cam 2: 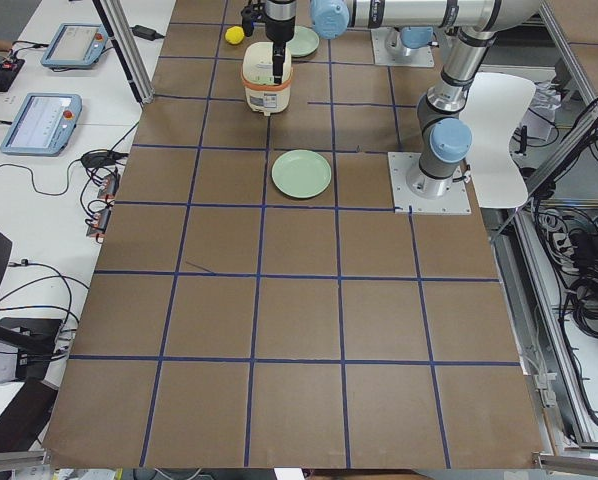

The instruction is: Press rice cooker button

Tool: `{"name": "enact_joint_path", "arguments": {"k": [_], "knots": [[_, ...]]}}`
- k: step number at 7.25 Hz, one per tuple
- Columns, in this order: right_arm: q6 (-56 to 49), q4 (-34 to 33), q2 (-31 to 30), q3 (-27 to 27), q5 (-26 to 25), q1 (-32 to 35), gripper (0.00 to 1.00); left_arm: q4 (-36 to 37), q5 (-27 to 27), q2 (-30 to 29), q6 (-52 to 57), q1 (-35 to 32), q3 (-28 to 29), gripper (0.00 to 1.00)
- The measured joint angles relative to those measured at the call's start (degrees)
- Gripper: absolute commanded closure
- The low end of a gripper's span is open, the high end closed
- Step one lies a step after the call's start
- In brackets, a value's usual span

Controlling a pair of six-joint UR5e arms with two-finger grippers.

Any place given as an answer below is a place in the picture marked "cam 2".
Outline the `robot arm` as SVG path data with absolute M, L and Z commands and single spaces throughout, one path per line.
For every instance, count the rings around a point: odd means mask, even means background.
M 458 29 L 440 80 L 419 101 L 424 147 L 406 175 L 414 194 L 437 199 L 449 189 L 455 169 L 470 149 L 470 129 L 458 115 L 486 52 L 499 31 L 523 23 L 539 7 L 538 1 L 312 1 L 310 16 L 324 39 L 334 39 L 354 26 Z
M 432 26 L 391 27 L 384 40 L 384 46 L 395 58 L 410 59 L 423 48 L 430 47 L 434 36 Z

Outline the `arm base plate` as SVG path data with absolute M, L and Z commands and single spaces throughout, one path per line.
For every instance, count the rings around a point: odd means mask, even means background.
M 380 66 L 432 68 L 432 27 L 382 27 L 371 33 L 374 63 Z
M 420 169 L 420 154 L 389 152 L 388 164 L 394 211 L 421 215 L 469 215 L 470 201 L 459 166 L 449 178 L 433 179 Z

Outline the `green plate near arm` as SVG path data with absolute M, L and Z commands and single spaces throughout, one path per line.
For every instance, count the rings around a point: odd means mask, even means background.
M 324 192 L 331 183 L 332 169 L 319 153 L 292 150 L 280 155 L 272 166 L 274 185 L 285 195 L 308 199 Z
M 320 38 L 310 27 L 296 25 L 293 38 L 286 44 L 292 58 L 304 58 L 319 47 Z

